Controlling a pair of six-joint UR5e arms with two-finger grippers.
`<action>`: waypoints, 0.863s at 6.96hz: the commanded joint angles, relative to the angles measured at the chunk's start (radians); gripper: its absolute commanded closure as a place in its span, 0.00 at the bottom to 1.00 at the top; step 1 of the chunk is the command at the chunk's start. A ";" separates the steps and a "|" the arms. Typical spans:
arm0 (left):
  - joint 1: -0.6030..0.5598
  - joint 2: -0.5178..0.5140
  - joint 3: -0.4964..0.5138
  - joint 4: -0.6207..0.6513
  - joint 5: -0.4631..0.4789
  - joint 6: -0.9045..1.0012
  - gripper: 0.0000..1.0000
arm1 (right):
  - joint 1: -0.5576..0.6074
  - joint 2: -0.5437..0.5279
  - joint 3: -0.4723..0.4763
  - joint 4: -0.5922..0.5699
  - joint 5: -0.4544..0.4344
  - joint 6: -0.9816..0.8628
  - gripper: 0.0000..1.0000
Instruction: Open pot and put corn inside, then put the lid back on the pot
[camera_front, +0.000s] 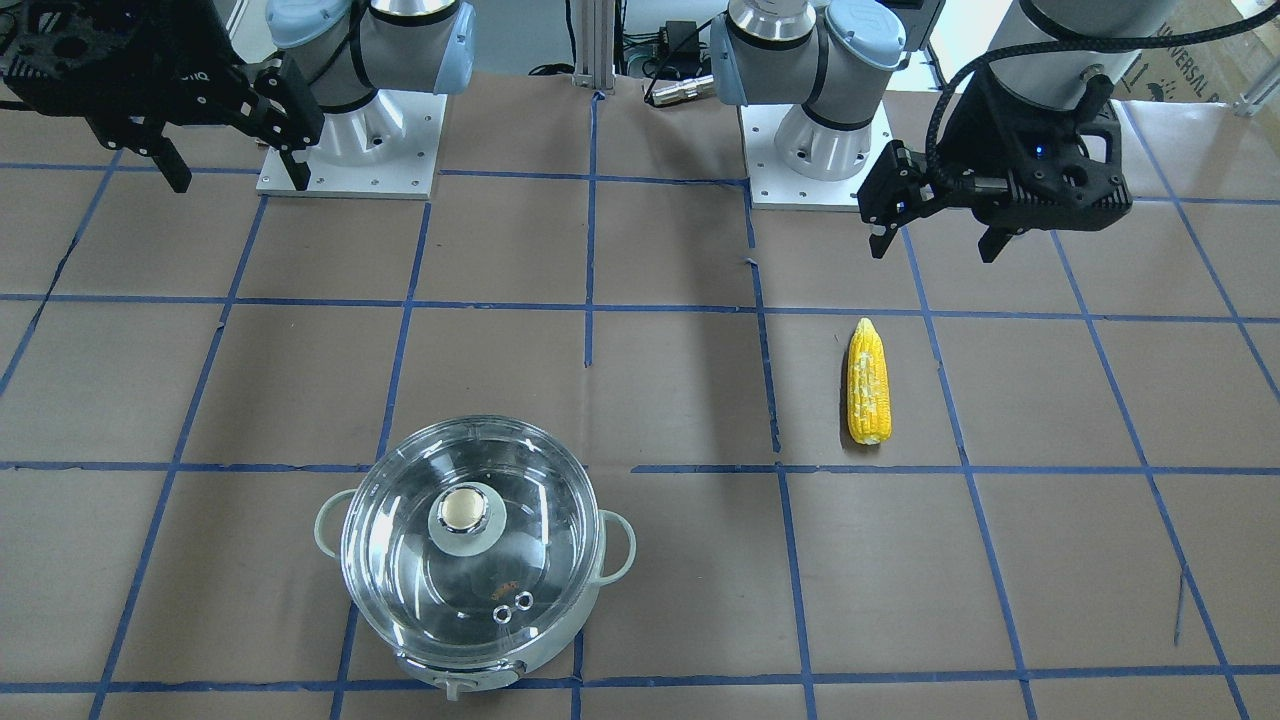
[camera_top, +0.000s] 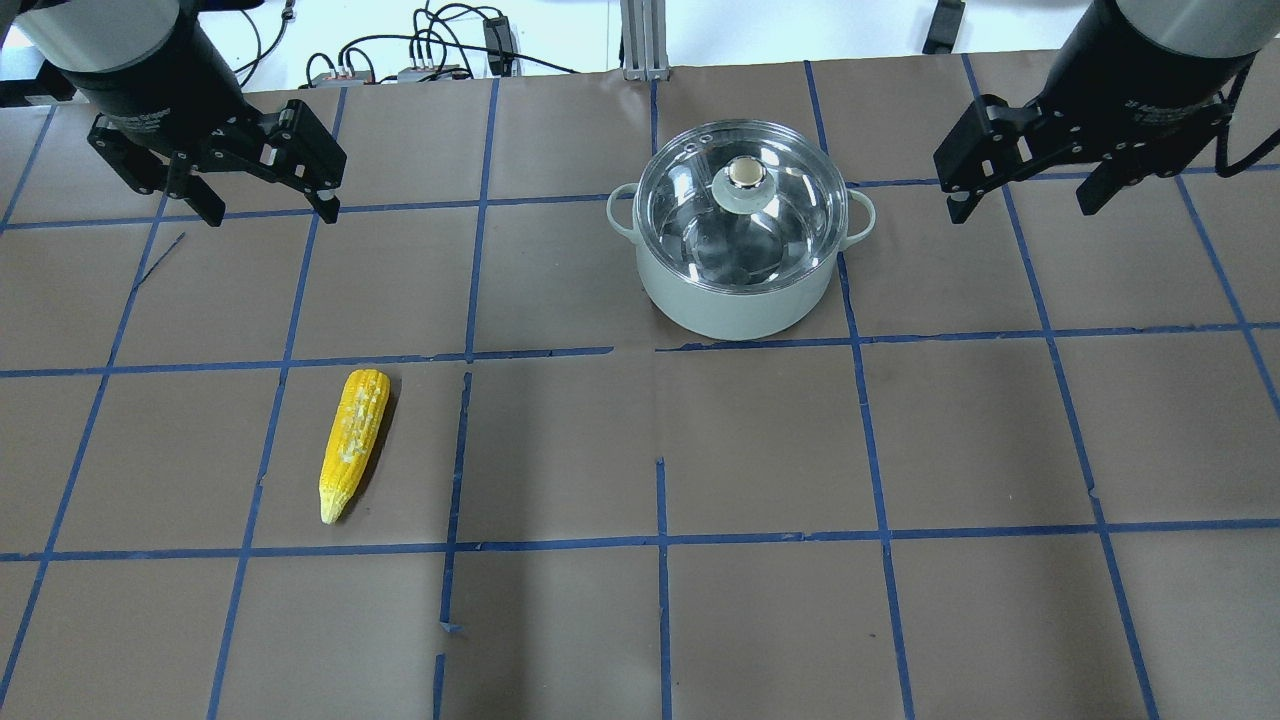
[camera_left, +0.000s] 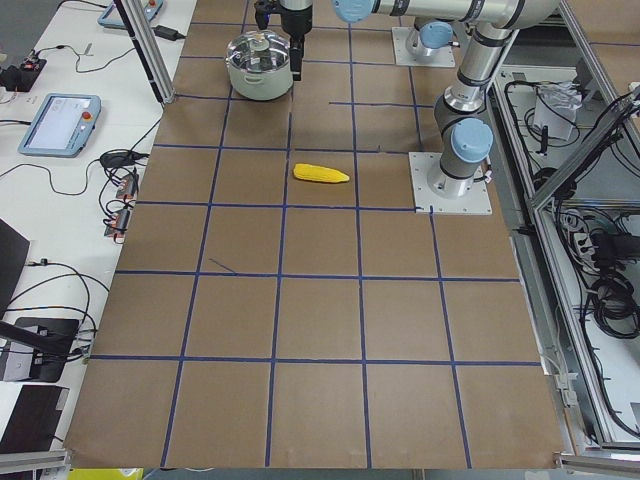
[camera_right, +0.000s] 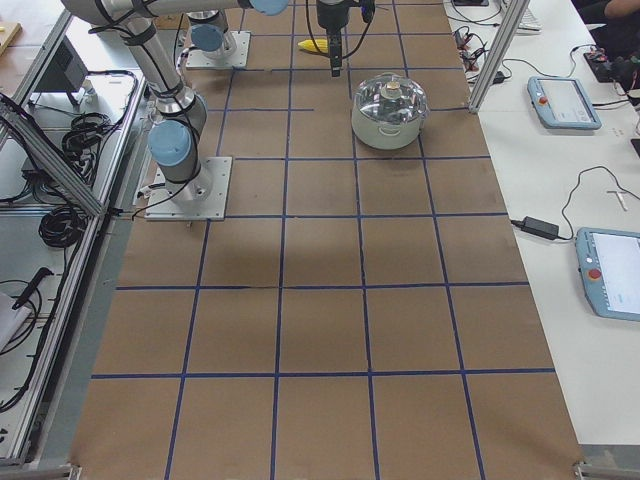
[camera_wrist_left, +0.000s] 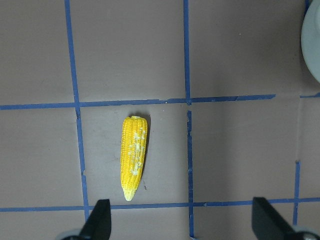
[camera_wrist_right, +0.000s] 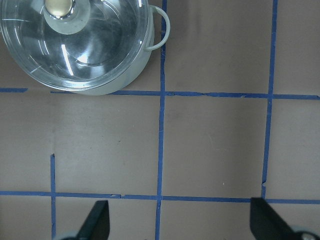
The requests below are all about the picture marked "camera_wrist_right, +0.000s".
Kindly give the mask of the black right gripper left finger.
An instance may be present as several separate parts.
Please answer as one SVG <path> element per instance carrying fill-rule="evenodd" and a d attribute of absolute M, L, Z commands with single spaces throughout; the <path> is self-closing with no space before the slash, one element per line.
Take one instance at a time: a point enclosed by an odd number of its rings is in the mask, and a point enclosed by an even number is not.
<path fill-rule="evenodd" d="M 107 200 L 96 201 L 76 235 L 77 240 L 107 240 L 110 235 L 110 212 Z"/>

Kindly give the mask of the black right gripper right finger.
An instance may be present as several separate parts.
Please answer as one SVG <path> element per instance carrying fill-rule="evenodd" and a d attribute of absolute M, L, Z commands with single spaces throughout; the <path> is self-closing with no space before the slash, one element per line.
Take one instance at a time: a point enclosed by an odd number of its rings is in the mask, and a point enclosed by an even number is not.
<path fill-rule="evenodd" d="M 260 197 L 250 199 L 249 227 L 256 240 L 296 240 L 292 228 Z"/>

